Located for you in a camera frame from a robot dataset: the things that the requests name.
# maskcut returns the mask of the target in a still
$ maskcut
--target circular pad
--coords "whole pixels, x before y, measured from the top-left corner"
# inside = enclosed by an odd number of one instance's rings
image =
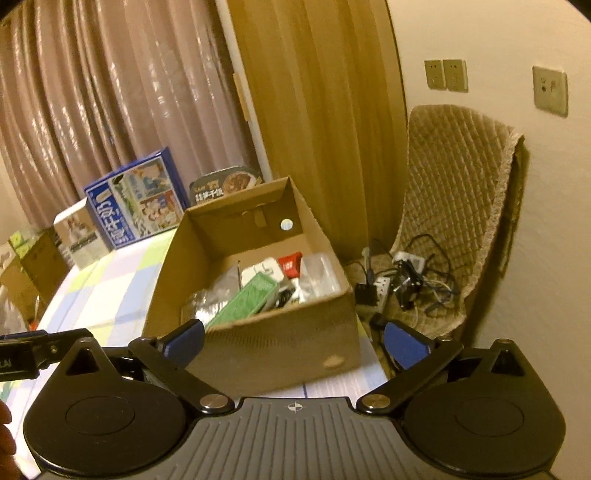
[[[48,385],[31,406],[23,430],[42,470],[118,478],[178,444],[187,417],[175,395],[144,382],[93,377],[70,377],[67,388]]]
[[[119,397],[90,397],[73,404],[67,424],[85,435],[109,435],[123,430],[135,417],[134,408]]]
[[[501,398],[472,398],[457,409],[456,420],[476,435],[501,437],[521,427],[523,413],[511,402]]]
[[[453,474],[516,478],[547,467],[562,443],[560,412],[521,377],[474,375],[429,388],[402,421],[413,448]]]

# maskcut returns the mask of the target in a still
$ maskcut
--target brown curtain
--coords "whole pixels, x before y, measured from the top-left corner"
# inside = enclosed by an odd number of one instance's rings
[[[406,107],[384,0],[227,0],[271,170],[290,175],[340,257],[391,245]]]
[[[168,146],[185,188],[256,164],[213,0],[25,0],[0,26],[0,154],[47,226]]]

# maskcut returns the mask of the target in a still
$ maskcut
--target hole in cardboard box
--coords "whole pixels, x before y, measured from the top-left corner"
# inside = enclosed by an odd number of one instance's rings
[[[291,218],[284,218],[279,226],[281,227],[281,230],[288,232],[294,227],[294,222]]]
[[[331,355],[324,360],[323,367],[332,370],[333,368],[341,367],[345,363],[345,359],[340,355]]]

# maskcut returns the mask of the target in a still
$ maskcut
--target plastic container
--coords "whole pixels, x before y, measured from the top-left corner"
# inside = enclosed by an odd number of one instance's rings
[[[302,301],[340,294],[343,291],[328,255],[306,255],[301,259],[300,289]]]

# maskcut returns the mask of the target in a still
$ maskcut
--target human hand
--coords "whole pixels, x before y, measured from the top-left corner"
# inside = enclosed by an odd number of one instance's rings
[[[12,414],[6,404],[0,401],[0,478],[18,480],[21,473],[13,458],[17,452],[17,444],[6,427],[10,422],[12,422]]]

